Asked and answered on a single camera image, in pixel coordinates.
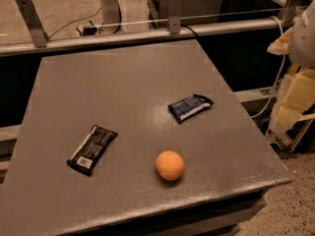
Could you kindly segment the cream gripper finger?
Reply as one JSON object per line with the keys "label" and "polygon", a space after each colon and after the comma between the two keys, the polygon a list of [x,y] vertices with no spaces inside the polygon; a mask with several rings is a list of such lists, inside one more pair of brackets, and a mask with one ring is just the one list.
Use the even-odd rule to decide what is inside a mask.
{"label": "cream gripper finger", "polygon": [[268,46],[267,51],[275,55],[287,54],[291,32],[292,28],[287,29],[278,39]]}
{"label": "cream gripper finger", "polygon": [[285,133],[314,104],[315,70],[303,69],[295,75],[286,74],[278,90],[269,129],[273,133]]}

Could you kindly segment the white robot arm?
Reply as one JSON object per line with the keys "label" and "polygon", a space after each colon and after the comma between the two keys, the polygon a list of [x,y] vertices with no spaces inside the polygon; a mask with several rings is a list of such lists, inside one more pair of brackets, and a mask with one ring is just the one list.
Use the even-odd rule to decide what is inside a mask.
{"label": "white robot arm", "polygon": [[285,133],[315,104],[315,12],[305,10],[267,51],[287,54],[292,64],[301,67],[295,75],[284,75],[271,114],[269,129]]}

